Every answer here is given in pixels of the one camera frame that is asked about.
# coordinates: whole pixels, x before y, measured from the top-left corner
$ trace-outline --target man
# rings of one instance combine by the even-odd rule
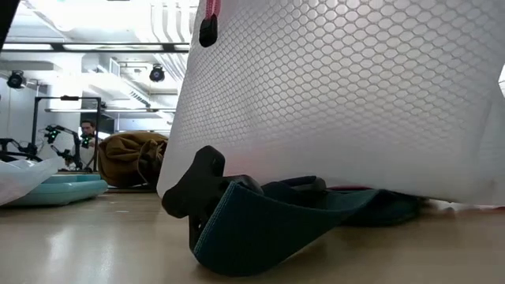
[[[93,167],[93,155],[95,154],[95,131],[96,131],[96,124],[93,121],[89,120],[83,120],[80,123],[80,129],[82,130],[82,133],[85,135],[88,135],[89,137],[93,137],[89,140],[88,148],[83,148],[82,145],[80,146],[80,160],[82,162],[82,167],[83,169],[86,169],[87,167],[92,168]],[[72,148],[72,155],[75,155],[76,149],[75,145]],[[66,160],[65,164],[69,166],[73,161],[71,160]]]

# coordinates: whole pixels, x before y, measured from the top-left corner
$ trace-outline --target cable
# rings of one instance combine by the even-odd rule
[[[11,96],[12,88],[9,88],[9,104],[7,106],[7,136],[11,137],[10,135],[10,101],[13,99]]]
[[[39,155],[42,152],[42,149],[46,146],[46,141],[43,138],[39,137],[39,140],[41,141],[41,143],[39,145],[36,145],[36,147],[39,149],[37,151],[37,155]]]

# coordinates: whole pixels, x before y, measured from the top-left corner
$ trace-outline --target white plastic bag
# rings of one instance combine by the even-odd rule
[[[505,204],[504,0],[200,0],[159,179],[200,148],[260,183],[317,175]]]
[[[17,160],[0,161],[0,206],[21,198],[58,172],[60,158],[40,163]]]

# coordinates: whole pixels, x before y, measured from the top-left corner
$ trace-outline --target camera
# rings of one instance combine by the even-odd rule
[[[13,71],[7,79],[7,86],[13,89],[22,89],[26,86],[26,79],[23,77],[23,71]]]
[[[153,82],[161,82],[165,80],[165,72],[163,72],[163,67],[160,64],[155,64],[152,66],[151,74],[149,79]]]

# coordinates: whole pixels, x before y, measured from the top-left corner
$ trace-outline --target wooden floor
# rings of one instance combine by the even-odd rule
[[[505,211],[433,207],[393,228],[338,228],[266,274],[214,275],[155,194],[0,210],[1,284],[505,283]]]

